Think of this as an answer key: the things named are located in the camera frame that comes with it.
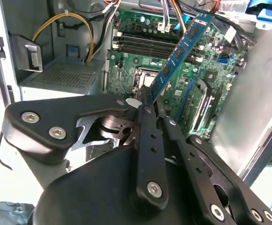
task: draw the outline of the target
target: wire bundle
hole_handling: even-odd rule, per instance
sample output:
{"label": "wire bundle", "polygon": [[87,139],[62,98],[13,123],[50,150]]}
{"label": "wire bundle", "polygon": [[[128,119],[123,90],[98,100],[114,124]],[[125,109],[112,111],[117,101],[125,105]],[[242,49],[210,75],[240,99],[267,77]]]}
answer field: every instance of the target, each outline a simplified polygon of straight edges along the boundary
{"label": "wire bundle", "polygon": [[[75,24],[73,26],[66,26],[64,28],[77,30],[77,29],[79,29],[79,27],[81,27],[84,24],[87,26],[87,28],[89,29],[89,32],[90,32],[90,49],[89,49],[88,54],[85,58],[85,62],[89,62],[93,58],[93,56],[102,48],[107,30],[111,24],[111,21],[116,13],[118,7],[119,7],[120,2],[121,2],[121,0],[116,0],[113,3],[106,2],[109,5],[109,6],[107,6],[109,8],[106,8],[106,9],[111,9],[111,10],[106,15],[98,15],[98,16],[92,17],[91,19],[87,19],[86,17],[81,16],[80,14],[72,13],[72,12],[64,12],[64,13],[54,15],[49,20],[47,20],[46,22],[44,22],[41,25],[41,27],[36,31],[35,35],[33,36],[32,41],[35,41],[37,39],[37,37],[39,36],[39,34],[46,27],[48,27],[50,24],[52,24],[53,22],[56,22],[59,25],[58,19],[60,19],[62,17],[68,17],[68,16],[77,18],[82,21],[82,24]],[[54,11],[52,8],[50,8],[50,12],[54,14]],[[99,19],[101,17],[105,18],[104,23],[103,23],[102,35],[101,35],[99,42],[94,47],[93,26],[92,26],[90,20],[93,21],[93,20]]]}
{"label": "wire bundle", "polygon": [[[183,3],[181,0],[178,0],[178,4],[179,7],[182,11],[182,13],[184,15],[188,15],[190,17],[196,17],[198,13],[204,13],[204,14],[211,14],[211,12],[207,12],[205,10],[202,9],[197,9],[197,8],[193,8],[185,3]],[[176,6],[173,4],[171,4],[170,6],[171,10],[176,10]],[[232,26],[234,29],[236,29],[237,33],[234,36],[233,42],[232,44],[235,45],[235,52],[240,53],[244,50],[244,42],[243,40],[245,40],[249,47],[252,47],[253,45],[255,45],[256,41],[253,39],[253,37],[247,33],[246,31],[244,31],[244,29],[242,27],[240,27],[238,24],[230,21],[229,19],[217,15],[214,15],[215,18],[212,22],[212,24],[218,29],[220,30],[220,32],[222,34],[225,34],[227,32],[227,30],[229,29],[230,26]]]}
{"label": "wire bundle", "polygon": [[182,12],[180,7],[178,6],[178,4],[176,3],[176,0],[169,0],[173,9],[175,10],[175,13],[177,15],[178,21],[183,29],[183,33],[185,33],[187,31],[186,26],[184,24],[184,20],[183,20],[183,16],[182,16]]}
{"label": "wire bundle", "polygon": [[167,0],[161,0],[161,4],[162,4],[162,7],[163,7],[162,29],[166,30],[166,28],[170,25],[169,5],[168,5]]}

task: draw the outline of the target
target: metal mesh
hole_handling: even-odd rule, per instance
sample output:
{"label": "metal mesh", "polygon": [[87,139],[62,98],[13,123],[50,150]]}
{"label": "metal mesh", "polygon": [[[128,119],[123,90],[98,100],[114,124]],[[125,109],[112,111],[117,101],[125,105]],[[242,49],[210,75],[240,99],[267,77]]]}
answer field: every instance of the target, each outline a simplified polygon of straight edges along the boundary
{"label": "metal mesh", "polygon": [[84,88],[91,75],[95,73],[95,68],[86,65],[72,65],[65,62],[56,61],[47,70],[43,71],[31,81],[60,85],[74,88]]}

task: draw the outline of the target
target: pcie slot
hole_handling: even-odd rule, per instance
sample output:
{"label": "pcie slot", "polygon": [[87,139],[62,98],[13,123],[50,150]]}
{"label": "pcie slot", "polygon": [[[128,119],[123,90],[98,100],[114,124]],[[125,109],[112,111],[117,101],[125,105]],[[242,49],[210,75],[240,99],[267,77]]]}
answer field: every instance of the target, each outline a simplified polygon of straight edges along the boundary
{"label": "pcie slot", "polygon": [[191,130],[198,130],[202,124],[202,120],[205,117],[209,105],[212,101],[212,87],[204,80],[199,79],[196,83],[201,93],[203,94],[198,109],[196,111]]}

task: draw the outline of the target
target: white surface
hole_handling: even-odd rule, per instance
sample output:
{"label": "white surface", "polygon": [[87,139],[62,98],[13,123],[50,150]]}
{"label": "white surface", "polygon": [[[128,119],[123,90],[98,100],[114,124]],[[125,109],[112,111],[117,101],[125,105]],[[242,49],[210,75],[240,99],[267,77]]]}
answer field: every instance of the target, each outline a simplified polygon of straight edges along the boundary
{"label": "white surface", "polygon": [[261,172],[251,190],[272,210],[272,166]]}

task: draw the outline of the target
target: blue connector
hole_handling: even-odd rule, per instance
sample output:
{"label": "blue connector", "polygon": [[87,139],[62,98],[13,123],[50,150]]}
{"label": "blue connector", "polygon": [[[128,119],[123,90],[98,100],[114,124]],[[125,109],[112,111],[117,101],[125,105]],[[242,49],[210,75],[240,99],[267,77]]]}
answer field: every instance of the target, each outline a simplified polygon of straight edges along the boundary
{"label": "blue connector", "polygon": [[228,64],[229,60],[225,59],[225,58],[219,57],[218,60],[217,60],[217,62],[222,63],[222,64]]}

